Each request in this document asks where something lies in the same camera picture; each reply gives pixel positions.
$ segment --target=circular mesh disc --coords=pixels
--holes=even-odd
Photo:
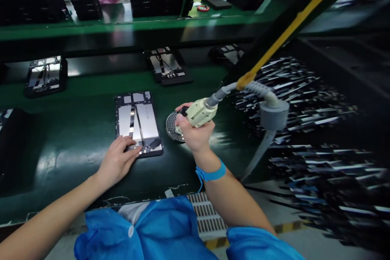
[[[165,122],[165,129],[169,137],[171,137],[174,141],[184,143],[183,135],[177,133],[175,129],[176,115],[177,113],[173,112],[168,116],[167,121]]]

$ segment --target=metal grate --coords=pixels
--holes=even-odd
[[[203,241],[226,236],[228,226],[214,210],[205,192],[187,196],[198,220],[198,233]]]
[[[183,135],[180,135],[176,132],[176,115],[177,113],[173,112],[168,116],[167,121],[165,122],[165,129],[169,137],[171,137],[173,140],[184,143]]]

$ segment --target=anti-static wrist strap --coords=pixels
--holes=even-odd
[[[202,190],[203,181],[208,182],[208,181],[217,180],[217,179],[222,178],[225,175],[226,166],[221,160],[219,160],[219,161],[221,162],[221,167],[217,171],[212,172],[212,173],[206,173],[204,170],[196,167],[195,173],[198,175],[199,180],[200,180],[200,189],[199,189],[198,193],[200,192],[200,190]]]

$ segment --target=yellow black hazard stripe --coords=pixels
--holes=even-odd
[[[305,222],[307,223],[307,221],[293,221],[290,223],[275,225],[273,228],[277,234],[284,234],[287,232],[292,232],[295,230],[301,230],[307,228],[307,226],[304,224]],[[226,237],[207,240],[204,241],[203,243],[209,250],[230,246],[229,241]]]

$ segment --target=floor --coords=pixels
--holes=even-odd
[[[253,184],[257,188],[279,192],[281,184],[276,181],[267,181]],[[272,225],[279,225],[299,220],[295,210],[279,206],[268,201],[271,195],[249,191],[256,202],[262,207]],[[80,216],[69,228],[65,236],[57,243],[46,257],[46,260],[72,260],[73,245],[78,235],[86,230],[85,220]],[[279,238],[294,247],[306,260],[382,260],[383,258],[373,252],[356,248],[345,247],[338,241],[325,238],[322,233],[312,228],[283,233]],[[213,250],[220,260],[227,260],[226,248]]]

